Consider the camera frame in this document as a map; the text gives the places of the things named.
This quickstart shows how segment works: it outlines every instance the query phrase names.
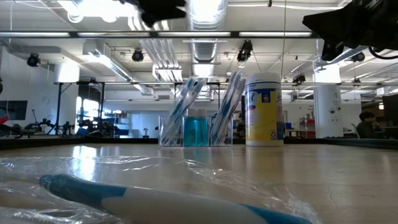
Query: bottle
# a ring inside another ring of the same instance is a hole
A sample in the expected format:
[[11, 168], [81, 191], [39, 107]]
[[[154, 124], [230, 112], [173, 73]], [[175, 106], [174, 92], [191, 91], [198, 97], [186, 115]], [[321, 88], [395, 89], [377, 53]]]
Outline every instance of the bottle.
[[208, 146], [208, 128], [206, 110], [200, 109], [197, 113], [197, 146]]
[[311, 224], [310, 221], [243, 203], [179, 192], [99, 184], [59, 174], [40, 186], [54, 195], [123, 218], [129, 223]]
[[246, 83], [245, 101], [246, 145], [283, 146], [284, 119], [280, 75], [251, 75]]
[[184, 118], [183, 126], [183, 146], [196, 146], [197, 145], [197, 111], [188, 109], [187, 115]]

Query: ceiling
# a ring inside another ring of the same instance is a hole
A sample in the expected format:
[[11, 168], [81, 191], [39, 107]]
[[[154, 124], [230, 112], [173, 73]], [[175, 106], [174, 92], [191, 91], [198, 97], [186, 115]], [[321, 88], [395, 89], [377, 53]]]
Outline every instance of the ceiling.
[[[283, 31], [308, 31], [302, 24], [303, 16], [315, 14], [323, 11], [314, 10], [314, 7], [337, 7], [344, 6], [349, 1], [342, 0], [288, 0], [288, 6], [307, 7], [308, 9], [285, 9], [285, 1], [273, 0], [274, 5], [267, 7], [267, 1], [257, 1], [264, 6], [242, 7], [250, 0], [229, 0], [224, 30], [274, 30]], [[59, 8], [60, 5], [53, 1], [12, 1], [0, 0], [0, 30], [82, 30], [82, 31], [111, 31], [129, 30], [127, 18], [120, 17], [114, 23], [104, 22], [99, 17], [86, 17], [80, 23], [69, 22], [67, 11]], [[187, 30], [185, 19], [176, 19], [169, 22], [172, 30]], [[224, 82], [228, 77], [228, 71], [239, 69], [235, 59], [236, 53], [241, 47], [244, 39], [228, 39], [227, 43], [219, 44], [219, 51], [216, 57], [215, 72], [213, 81]], [[107, 82], [115, 81], [115, 74], [100, 63], [93, 63], [83, 55], [84, 39], [14, 39], [12, 44], [21, 46], [57, 46], [63, 49], [69, 57], [60, 54], [42, 55], [50, 63], [63, 63], [71, 60], [79, 61], [82, 67], [82, 76], [96, 77], [98, 80]], [[139, 40], [136, 39], [101, 39], [111, 47], [112, 57], [129, 70], [136, 80], [153, 82], [155, 81], [152, 73], [152, 61], [145, 57], [143, 62], [135, 63], [131, 59], [131, 52], [135, 48], [141, 47]], [[254, 53], [248, 60], [246, 66], [242, 68], [245, 75], [256, 72], [276, 72], [282, 74], [288, 81], [296, 73], [289, 74], [294, 68], [302, 65], [301, 72], [306, 74], [308, 82], [312, 81], [312, 60], [318, 55], [317, 40], [315, 39], [253, 39]], [[174, 51], [179, 64], [183, 69], [183, 77], [187, 78], [192, 74], [192, 55], [188, 43], [183, 43], [182, 39], [173, 40]], [[368, 73], [377, 71], [386, 66], [398, 63], [396, 60], [375, 60], [371, 54], [365, 50], [366, 60], [356, 63], [340, 62], [341, 80], [350, 82], [354, 76], [362, 78], [362, 82], [396, 82], [398, 79], [395, 70], [389, 73], [381, 73], [368, 77]]]

